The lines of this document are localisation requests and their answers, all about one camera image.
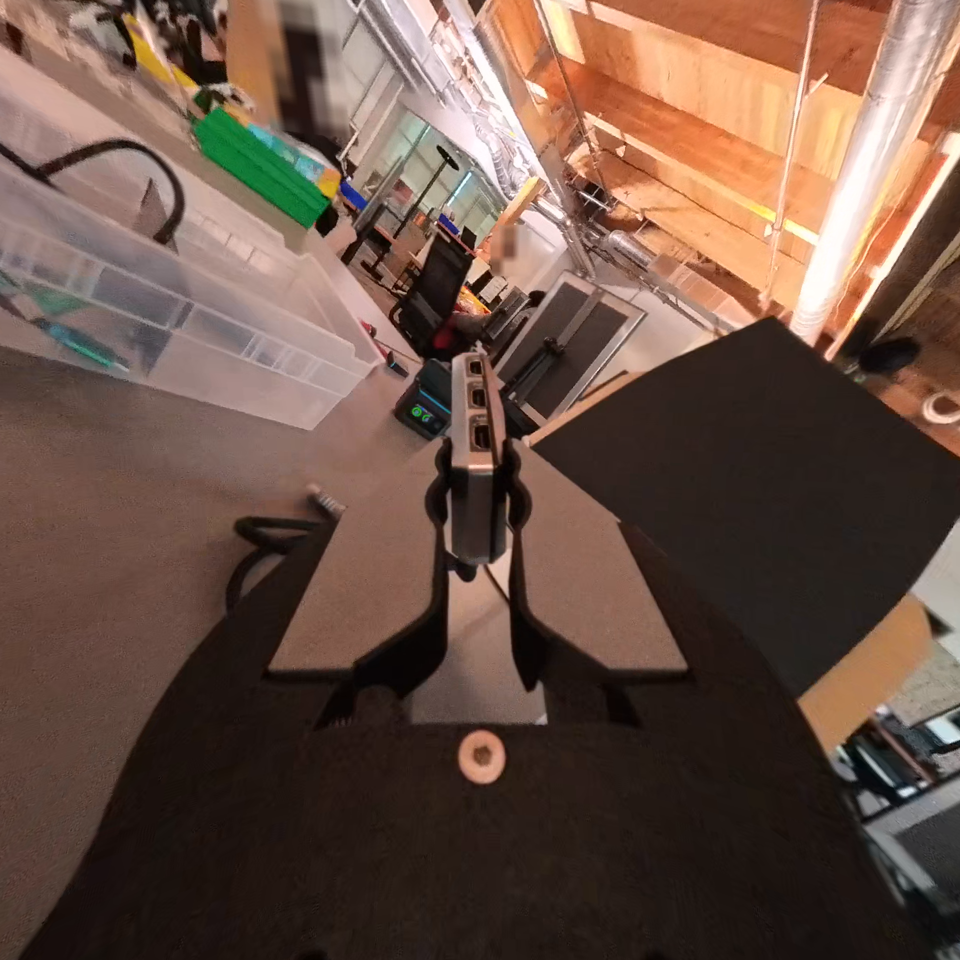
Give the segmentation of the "green plastic bin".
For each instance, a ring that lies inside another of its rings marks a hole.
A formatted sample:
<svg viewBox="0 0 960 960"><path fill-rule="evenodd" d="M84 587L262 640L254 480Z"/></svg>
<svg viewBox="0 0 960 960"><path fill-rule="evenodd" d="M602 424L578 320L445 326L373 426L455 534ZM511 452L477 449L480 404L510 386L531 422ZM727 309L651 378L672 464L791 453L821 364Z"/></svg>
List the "green plastic bin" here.
<svg viewBox="0 0 960 960"><path fill-rule="evenodd" d="M193 122L198 149L257 196L309 229L330 208L330 199L221 107Z"/></svg>

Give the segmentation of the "black office chair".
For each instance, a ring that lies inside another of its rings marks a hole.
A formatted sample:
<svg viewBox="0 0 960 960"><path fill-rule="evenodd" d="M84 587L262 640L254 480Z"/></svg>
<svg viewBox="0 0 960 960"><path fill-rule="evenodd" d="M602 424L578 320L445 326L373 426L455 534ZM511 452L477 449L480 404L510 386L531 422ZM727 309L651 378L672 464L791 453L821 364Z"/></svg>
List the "black office chair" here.
<svg viewBox="0 0 960 960"><path fill-rule="evenodd" d="M390 309L391 323L418 358L431 355L434 335L453 312L473 264L471 249L438 232L410 288Z"/></svg>

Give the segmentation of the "silver ceiling pipe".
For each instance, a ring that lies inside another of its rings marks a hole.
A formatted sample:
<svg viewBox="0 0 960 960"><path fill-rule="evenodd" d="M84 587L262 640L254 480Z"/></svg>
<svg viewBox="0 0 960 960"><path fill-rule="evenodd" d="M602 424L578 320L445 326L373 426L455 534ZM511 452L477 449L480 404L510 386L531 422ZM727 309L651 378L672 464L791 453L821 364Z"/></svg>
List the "silver ceiling pipe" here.
<svg viewBox="0 0 960 960"><path fill-rule="evenodd" d="M957 1L892 4L789 330L814 348L958 51Z"/></svg>

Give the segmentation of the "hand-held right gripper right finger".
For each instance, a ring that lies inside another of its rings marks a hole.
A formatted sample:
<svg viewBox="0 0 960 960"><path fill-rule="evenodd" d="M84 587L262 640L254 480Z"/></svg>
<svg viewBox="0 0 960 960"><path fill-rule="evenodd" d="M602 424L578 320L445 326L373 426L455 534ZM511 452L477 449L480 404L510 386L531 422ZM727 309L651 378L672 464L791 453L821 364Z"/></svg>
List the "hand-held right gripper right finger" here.
<svg viewBox="0 0 960 960"><path fill-rule="evenodd" d="M532 448L515 442L510 458L510 648L524 688L684 676L617 518Z"/></svg>

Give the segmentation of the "black charging case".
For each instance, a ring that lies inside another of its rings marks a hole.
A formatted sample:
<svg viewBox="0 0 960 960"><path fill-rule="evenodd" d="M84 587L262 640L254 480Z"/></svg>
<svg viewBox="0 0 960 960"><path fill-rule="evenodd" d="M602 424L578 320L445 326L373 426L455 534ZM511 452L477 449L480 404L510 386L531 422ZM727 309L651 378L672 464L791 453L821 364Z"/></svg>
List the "black charging case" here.
<svg viewBox="0 0 960 960"><path fill-rule="evenodd" d="M422 438L443 437L451 422L451 387L450 363L431 358L406 385L392 414Z"/></svg>

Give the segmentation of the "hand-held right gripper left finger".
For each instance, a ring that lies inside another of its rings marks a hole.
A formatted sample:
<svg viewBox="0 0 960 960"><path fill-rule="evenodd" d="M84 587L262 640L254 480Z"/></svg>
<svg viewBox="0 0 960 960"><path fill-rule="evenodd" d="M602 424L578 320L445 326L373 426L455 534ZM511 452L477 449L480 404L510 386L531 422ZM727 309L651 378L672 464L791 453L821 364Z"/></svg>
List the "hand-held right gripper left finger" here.
<svg viewBox="0 0 960 960"><path fill-rule="evenodd" d="M342 514L268 666L284 682L410 694L448 649L450 445L431 441Z"/></svg>

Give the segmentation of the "silver framed black panel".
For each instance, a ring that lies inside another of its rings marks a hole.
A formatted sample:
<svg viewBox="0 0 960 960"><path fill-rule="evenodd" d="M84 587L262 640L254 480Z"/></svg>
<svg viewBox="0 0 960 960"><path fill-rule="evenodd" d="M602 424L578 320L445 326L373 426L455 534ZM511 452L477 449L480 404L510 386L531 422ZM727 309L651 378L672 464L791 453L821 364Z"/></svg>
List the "silver framed black panel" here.
<svg viewBox="0 0 960 960"><path fill-rule="evenodd" d="M545 425L599 384L646 318L642 307L562 272L495 364L502 395Z"/></svg>

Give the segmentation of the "clear plastic bin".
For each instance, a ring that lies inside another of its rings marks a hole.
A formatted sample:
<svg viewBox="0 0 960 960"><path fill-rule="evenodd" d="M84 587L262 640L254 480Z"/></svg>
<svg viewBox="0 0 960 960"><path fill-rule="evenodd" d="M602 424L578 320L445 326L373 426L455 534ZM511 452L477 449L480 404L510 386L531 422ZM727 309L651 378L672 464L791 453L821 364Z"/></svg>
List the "clear plastic bin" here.
<svg viewBox="0 0 960 960"><path fill-rule="evenodd" d="M323 260L23 64L2 150L2 348L305 430L383 367Z"/></svg>

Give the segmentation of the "silver hdmi switch box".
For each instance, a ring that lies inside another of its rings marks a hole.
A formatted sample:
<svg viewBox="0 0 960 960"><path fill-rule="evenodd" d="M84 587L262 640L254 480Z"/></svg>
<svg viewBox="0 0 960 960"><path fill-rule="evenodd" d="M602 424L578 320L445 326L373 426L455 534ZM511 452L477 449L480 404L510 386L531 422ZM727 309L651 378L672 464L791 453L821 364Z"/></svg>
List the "silver hdmi switch box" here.
<svg viewBox="0 0 960 960"><path fill-rule="evenodd" d="M508 432L484 352L453 359L450 417L451 548L462 564L485 566L505 549Z"/></svg>

